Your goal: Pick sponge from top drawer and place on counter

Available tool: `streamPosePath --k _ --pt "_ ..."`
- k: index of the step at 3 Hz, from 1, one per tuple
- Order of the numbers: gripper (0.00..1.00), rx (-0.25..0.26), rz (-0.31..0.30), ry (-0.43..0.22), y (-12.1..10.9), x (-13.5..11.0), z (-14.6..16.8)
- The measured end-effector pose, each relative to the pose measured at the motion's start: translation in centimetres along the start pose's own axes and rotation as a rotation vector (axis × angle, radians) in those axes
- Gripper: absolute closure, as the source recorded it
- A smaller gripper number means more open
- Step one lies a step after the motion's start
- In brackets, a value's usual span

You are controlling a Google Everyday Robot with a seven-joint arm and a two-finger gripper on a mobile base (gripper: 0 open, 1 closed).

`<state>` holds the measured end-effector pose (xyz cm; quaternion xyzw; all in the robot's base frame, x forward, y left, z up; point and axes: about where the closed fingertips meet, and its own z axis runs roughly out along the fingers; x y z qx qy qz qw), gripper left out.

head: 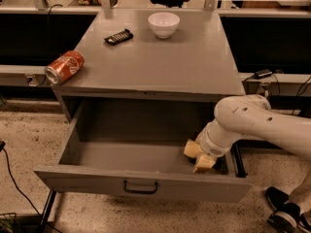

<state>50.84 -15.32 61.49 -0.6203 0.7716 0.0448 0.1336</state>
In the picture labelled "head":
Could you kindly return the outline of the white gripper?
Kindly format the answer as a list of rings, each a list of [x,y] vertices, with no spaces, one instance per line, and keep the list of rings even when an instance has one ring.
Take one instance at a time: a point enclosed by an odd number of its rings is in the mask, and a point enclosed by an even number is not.
[[[207,123],[195,141],[187,140],[184,155],[189,158],[196,158],[193,167],[194,173],[205,173],[216,164],[216,157],[224,156],[230,151],[232,145],[241,139],[241,133],[224,129],[214,119]]]

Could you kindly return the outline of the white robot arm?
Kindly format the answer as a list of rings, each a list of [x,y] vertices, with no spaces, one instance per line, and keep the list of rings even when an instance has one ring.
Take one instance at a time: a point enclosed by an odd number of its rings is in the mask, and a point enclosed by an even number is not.
[[[234,143],[246,137],[311,159],[311,119],[274,113],[261,95],[226,97],[217,103],[214,117],[184,148],[184,155],[195,159],[194,173],[209,171]]]

